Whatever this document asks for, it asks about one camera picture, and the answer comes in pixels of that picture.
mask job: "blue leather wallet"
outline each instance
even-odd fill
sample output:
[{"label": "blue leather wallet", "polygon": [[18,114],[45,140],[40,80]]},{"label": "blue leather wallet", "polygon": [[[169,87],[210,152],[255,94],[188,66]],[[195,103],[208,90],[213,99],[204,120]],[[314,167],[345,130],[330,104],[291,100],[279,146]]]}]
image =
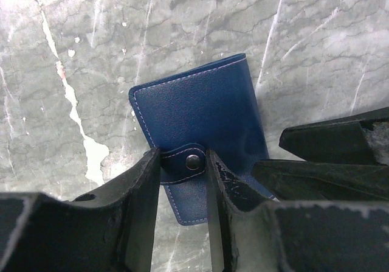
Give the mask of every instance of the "blue leather wallet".
[{"label": "blue leather wallet", "polygon": [[266,142],[245,54],[130,89],[150,147],[161,149],[161,184],[177,221],[207,221],[205,152],[266,197],[250,173],[267,159]]}]

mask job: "snap button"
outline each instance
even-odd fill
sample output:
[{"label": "snap button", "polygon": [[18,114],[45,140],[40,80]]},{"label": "snap button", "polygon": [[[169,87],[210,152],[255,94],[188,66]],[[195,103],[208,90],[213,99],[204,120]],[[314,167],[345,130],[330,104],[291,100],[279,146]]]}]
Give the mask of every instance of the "snap button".
[{"label": "snap button", "polygon": [[200,158],[197,155],[188,155],[186,166],[190,170],[197,170],[201,165]]}]

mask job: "chipped paint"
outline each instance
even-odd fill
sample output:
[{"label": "chipped paint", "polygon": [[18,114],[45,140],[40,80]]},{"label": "chipped paint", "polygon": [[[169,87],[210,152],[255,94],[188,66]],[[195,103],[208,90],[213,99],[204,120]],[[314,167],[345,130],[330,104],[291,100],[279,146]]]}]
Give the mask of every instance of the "chipped paint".
[{"label": "chipped paint", "polygon": [[317,206],[323,209],[327,209],[327,208],[334,207],[340,210],[350,210],[353,212],[360,212],[361,216],[364,219],[369,219],[370,211],[382,210],[384,212],[389,213],[389,206],[385,206],[384,204],[385,203],[378,206],[376,204],[369,204],[369,203],[366,203],[365,205],[361,205],[361,203],[349,203],[349,202],[334,203],[332,201],[295,201],[295,202],[281,203],[277,205],[277,208],[279,209],[287,209],[290,207],[311,208]]},{"label": "chipped paint", "polygon": [[71,58],[73,58],[74,57],[74,55],[75,55],[75,51],[74,50],[67,50],[67,54],[68,54],[68,56],[69,57],[71,57]]},{"label": "chipped paint", "polygon": [[42,14],[42,29],[46,35],[46,40],[49,43],[50,50],[56,56],[58,61],[55,63],[57,68],[57,74],[61,78],[62,83],[65,87],[65,98],[70,101],[72,104],[72,109],[69,114],[69,117],[78,124],[80,128],[80,133],[84,139],[83,144],[86,152],[86,167],[87,171],[85,177],[96,182],[99,186],[104,184],[103,172],[101,170],[102,161],[109,155],[109,148],[106,145],[97,143],[94,139],[85,135],[84,128],[81,123],[81,119],[77,112],[77,98],[75,96],[75,91],[70,84],[68,84],[65,76],[64,66],[58,56],[57,49],[55,47],[55,42],[50,31],[49,24],[47,23],[46,16],[43,11]]}]

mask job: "marble surface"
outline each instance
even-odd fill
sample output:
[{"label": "marble surface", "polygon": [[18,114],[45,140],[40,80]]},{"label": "marble surface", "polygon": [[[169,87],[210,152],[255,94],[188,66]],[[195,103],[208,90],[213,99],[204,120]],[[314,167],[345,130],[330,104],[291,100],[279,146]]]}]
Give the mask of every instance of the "marble surface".
[{"label": "marble surface", "polygon": [[[130,87],[238,52],[271,157],[293,158],[282,129],[389,106],[388,12],[389,0],[0,0],[0,190],[66,200],[117,176],[148,149]],[[179,226],[163,191],[154,246],[153,271],[211,271],[207,225]]]}]

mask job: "black plastic bracket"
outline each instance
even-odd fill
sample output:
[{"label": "black plastic bracket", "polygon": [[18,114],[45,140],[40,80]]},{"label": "black plastic bracket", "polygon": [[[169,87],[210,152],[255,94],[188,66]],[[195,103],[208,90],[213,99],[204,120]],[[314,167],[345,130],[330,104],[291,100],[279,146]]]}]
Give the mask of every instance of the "black plastic bracket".
[{"label": "black plastic bracket", "polygon": [[212,271],[389,271],[389,203],[266,200],[212,151],[207,170]]},{"label": "black plastic bracket", "polygon": [[389,165],[389,107],[287,128],[280,147],[311,162]]},{"label": "black plastic bracket", "polygon": [[159,150],[74,202],[0,194],[0,271],[149,271]]},{"label": "black plastic bracket", "polygon": [[252,176],[279,200],[389,201],[389,166],[259,161]]}]

